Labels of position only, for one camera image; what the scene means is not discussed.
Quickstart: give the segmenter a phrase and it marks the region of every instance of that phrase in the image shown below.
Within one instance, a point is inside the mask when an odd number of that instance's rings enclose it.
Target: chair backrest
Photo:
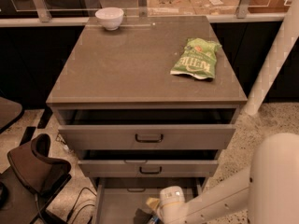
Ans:
[[[41,196],[58,188],[71,169],[68,161],[48,157],[49,149],[50,138],[43,133],[7,154],[11,168],[21,183]]]

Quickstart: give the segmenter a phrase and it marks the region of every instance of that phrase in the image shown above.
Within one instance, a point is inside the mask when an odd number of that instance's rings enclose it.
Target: floor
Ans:
[[[0,173],[9,166],[7,152],[19,145],[26,127],[37,126],[42,113],[43,110],[26,110],[19,121],[0,134]],[[221,153],[220,166],[216,174],[208,179],[205,190],[250,165],[254,149],[265,137],[274,133],[299,134],[299,103],[263,104],[255,116],[241,113],[235,126],[233,139],[228,148]],[[72,179],[49,207],[52,213],[66,220],[82,188],[90,188],[93,192],[95,190],[89,179],[80,171],[75,155],[60,142],[58,123],[54,116],[45,129],[36,129],[34,136],[40,133],[47,133],[51,138],[51,156],[66,159],[72,164]],[[69,223],[87,223],[93,214],[94,201],[94,195],[87,189],[83,190]],[[208,222],[208,224],[227,223],[246,224],[247,211]]]

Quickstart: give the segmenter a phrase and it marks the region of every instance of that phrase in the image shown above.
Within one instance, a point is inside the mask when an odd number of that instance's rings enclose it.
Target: black handle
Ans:
[[[159,167],[159,170],[156,171],[156,172],[144,172],[144,171],[142,170],[142,167],[139,167],[139,172],[140,172],[140,174],[142,174],[142,175],[158,175],[158,174],[161,173],[161,171],[162,171],[162,167],[161,167],[161,166]]]
[[[138,143],[161,143],[163,141],[164,136],[160,134],[159,139],[139,139],[138,134],[135,134],[135,140]]]

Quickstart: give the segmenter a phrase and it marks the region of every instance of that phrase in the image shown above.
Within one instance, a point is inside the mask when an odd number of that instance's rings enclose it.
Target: white pole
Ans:
[[[292,4],[251,89],[248,102],[244,106],[243,110],[249,115],[255,115],[258,112],[264,97],[269,92],[282,65],[291,52],[298,35],[299,0],[292,0]]]

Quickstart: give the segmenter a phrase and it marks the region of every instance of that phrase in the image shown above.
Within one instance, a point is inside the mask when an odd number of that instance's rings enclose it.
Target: green chip bag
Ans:
[[[184,53],[170,74],[187,74],[198,79],[215,78],[216,51],[221,44],[200,38],[189,38]]]

